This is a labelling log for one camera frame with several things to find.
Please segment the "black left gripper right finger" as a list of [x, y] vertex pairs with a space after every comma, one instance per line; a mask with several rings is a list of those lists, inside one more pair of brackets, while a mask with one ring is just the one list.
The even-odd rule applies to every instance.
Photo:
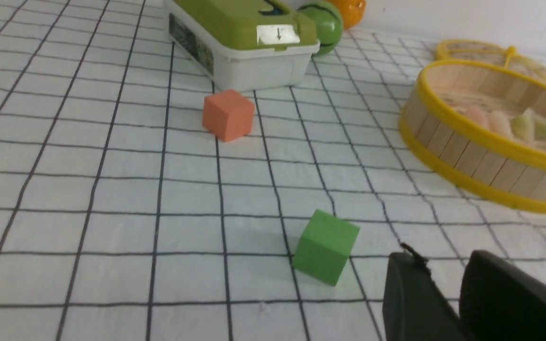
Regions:
[[473, 251], [459, 315], [481, 341], [546, 341], [546, 284], [489, 251]]

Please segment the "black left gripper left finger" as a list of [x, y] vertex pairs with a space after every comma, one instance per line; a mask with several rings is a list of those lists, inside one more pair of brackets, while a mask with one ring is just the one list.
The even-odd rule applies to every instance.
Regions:
[[383, 319], [388, 341], [475, 341], [434, 282], [428, 259], [401, 242], [388, 256]]

